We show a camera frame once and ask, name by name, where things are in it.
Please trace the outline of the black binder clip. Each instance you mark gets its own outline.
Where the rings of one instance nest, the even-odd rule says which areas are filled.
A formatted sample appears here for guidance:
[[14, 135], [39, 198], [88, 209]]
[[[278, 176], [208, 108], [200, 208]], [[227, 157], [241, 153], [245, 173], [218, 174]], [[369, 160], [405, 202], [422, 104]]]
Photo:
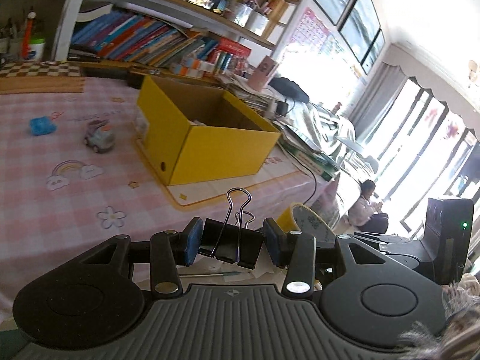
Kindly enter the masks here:
[[[233, 211], [232, 194], [242, 193], [245, 200], [237, 211]], [[256, 217], [246, 211], [252, 200], [251, 193], [243, 188], [229, 189], [225, 197], [229, 208], [223, 221], [206, 219], [203, 225], [199, 253], [220, 260], [224, 263], [237, 264], [249, 270], [256, 268], [256, 263], [264, 243], [262, 231], [247, 228]]]

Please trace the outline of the yellow tape roll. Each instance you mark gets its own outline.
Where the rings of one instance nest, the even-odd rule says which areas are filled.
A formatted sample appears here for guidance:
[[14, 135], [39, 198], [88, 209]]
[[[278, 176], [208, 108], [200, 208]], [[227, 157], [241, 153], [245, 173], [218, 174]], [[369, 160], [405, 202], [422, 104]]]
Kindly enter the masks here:
[[292, 203], [276, 221], [284, 233], [300, 231], [314, 236], [317, 247], [335, 243], [336, 236], [328, 224], [302, 203]]

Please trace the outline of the sitting child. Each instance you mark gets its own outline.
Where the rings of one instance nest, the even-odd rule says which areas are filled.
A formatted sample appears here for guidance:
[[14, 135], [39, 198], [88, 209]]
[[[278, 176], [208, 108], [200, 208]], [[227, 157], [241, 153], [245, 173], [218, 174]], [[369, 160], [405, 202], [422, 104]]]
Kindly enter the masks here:
[[350, 225], [366, 233], [385, 234], [389, 226], [389, 216], [382, 211], [382, 202], [373, 202], [376, 185], [365, 180], [360, 185], [360, 197], [348, 211]]

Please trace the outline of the stack of papers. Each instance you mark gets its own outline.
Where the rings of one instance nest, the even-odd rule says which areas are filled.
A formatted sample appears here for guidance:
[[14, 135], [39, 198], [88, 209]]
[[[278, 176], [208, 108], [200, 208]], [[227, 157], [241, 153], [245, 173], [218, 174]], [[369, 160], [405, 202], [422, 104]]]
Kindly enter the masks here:
[[270, 85], [257, 91], [247, 84], [245, 78], [234, 74], [218, 75], [216, 79], [271, 121], [281, 132], [281, 148], [294, 155], [302, 165], [325, 180], [338, 174], [347, 153], [347, 147], [340, 140], [355, 135], [348, 119], [312, 102], [287, 97]]

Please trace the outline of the yellow cardboard box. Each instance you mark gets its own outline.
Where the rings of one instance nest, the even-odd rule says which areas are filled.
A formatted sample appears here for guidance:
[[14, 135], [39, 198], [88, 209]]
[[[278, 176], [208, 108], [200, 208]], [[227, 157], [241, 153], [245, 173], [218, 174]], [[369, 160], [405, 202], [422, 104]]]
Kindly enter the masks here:
[[143, 79], [137, 127], [166, 186], [256, 174], [280, 136], [225, 89], [156, 76]]

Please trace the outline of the pink checkered tablecloth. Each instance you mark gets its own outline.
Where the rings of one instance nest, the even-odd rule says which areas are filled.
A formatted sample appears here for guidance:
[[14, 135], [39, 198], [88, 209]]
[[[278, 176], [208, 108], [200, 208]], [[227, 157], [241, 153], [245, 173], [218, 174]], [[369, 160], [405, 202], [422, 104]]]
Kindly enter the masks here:
[[[79, 94], [1, 97], [2, 320], [26, 284], [111, 236], [142, 241], [195, 216], [224, 218], [224, 195], [179, 205], [158, 181], [134, 141], [136, 102], [135, 89], [100, 78]], [[57, 130], [34, 136], [29, 122], [42, 116]], [[83, 143], [95, 119], [112, 125], [109, 151]]]

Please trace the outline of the toy car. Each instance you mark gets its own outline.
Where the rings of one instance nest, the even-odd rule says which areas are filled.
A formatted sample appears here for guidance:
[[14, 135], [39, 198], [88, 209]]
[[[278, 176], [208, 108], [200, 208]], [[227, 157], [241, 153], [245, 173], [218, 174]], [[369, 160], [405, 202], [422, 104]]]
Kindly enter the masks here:
[[95, 153], [111, 150], [116, 144], [116, 136], [108, 119], [95, 119], [87, 124], [83, 138], [85, 146]]

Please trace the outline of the pink pen holder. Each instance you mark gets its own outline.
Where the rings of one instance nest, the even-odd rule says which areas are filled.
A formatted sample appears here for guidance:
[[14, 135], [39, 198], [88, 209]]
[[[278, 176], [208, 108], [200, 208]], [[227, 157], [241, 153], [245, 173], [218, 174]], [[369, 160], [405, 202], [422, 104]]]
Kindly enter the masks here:
[[247, 84], [255, 91], [260, 92], [267, 83], [270, 82], [276, 70], [278, 69], [278, 62], [269, 56], [265, 56], [261, 63], [257, 66], [254, 72], [247, 80]]

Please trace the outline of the blue small toy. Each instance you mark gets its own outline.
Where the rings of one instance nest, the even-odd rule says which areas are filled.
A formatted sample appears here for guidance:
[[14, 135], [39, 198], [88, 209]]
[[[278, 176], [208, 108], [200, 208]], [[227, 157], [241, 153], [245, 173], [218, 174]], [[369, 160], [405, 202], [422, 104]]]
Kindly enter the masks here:
[[56, 125], [51, 118], [42, 116], [33, 118], [29, 122], [30, 133], [34, 136], [42, 136], [54, 133], [57, 130]]

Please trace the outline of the orange white box lower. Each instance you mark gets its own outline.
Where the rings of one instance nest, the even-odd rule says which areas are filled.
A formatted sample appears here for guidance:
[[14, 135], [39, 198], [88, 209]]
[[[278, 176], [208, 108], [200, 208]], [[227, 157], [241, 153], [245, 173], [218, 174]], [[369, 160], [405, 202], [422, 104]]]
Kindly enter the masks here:
[[181, 77], [190, 77], [190, 78], [198, 78], [198, 79], [203, 78], [205, 75], [205, 72], [202, 70], [192, 68], [192, 67], [185, 67], [180, 65], [179, 63], [172, 63], [169, 66], [169, 72]]

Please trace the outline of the orange white box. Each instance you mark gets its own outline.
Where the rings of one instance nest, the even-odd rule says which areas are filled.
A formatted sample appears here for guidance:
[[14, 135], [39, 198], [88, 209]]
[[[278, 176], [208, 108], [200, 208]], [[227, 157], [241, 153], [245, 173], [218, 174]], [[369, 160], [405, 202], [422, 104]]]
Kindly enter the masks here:
[[205, 72], [202, 70], [192, 68], [192, 67], [185, 67], [180, 65], [179, 63], [172, 63], [169, 66], [169, 72], [181, 77], [190, 77], [190, 78], [198, 78], [198, 79], [203, 78], [205, 75]]
[[196, 69], [202, 72], [214, 73], [221, 70], [221, 66], [218, 63], [209, 63], [208, 61], [204, 61], [198, 58], [184, 58], [181, 61], [181, 64], [185, 68]]

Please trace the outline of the orange white box upper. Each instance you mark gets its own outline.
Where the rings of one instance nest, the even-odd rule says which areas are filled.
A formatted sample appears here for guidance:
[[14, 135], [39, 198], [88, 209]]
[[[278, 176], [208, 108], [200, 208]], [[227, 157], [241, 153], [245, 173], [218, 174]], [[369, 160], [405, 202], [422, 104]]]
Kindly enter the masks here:
[[181, 64], [185, 68], [196, 69], [202, 72], [214, 73], [221, 70], [221, 66], [218, 63], [209, 63], [208, 61], [204, 61], [198, 58], [184, 58], [181, 61]]

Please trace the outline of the black stapler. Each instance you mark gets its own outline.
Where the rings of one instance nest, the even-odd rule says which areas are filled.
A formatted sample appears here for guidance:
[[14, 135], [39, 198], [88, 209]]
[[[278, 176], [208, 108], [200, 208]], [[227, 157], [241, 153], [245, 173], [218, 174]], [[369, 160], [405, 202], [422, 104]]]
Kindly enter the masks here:
[[73, 45], [69, 48], [67, 59], [75, 62], [95, 62], [102, 60], [94, 49], [82, 45]]

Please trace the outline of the wooden chess board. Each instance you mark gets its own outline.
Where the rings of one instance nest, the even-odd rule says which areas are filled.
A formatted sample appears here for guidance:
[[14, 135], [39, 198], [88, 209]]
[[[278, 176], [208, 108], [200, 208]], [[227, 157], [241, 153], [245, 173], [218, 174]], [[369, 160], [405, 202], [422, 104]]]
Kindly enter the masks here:
[[82, 93], [85, 75], [68, 62], [11, 62], [1, 66], [1, 94]]

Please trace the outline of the row of books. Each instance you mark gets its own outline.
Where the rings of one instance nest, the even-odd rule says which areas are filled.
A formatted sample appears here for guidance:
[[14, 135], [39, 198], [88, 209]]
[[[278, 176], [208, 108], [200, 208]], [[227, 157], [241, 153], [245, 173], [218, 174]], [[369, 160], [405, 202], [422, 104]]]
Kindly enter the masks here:
[[225, 55], [226, 68], [242, 73], [251, 55], [243, 44], [206, 29], [185, 28], [131, 10], [113, 9], [74, 29], [71, 46], [97, 52], [102, 61], [167, 68], [185, 57], [216, 63]]

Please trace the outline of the white green jar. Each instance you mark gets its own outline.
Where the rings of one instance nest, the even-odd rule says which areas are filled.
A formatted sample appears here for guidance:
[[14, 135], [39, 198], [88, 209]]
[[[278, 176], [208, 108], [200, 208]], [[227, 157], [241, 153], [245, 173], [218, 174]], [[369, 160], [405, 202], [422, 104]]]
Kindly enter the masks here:
[[32, 38], [28, 45], [27, 61], [41, 61], [46, 45], [46, 40], [43, 37]]

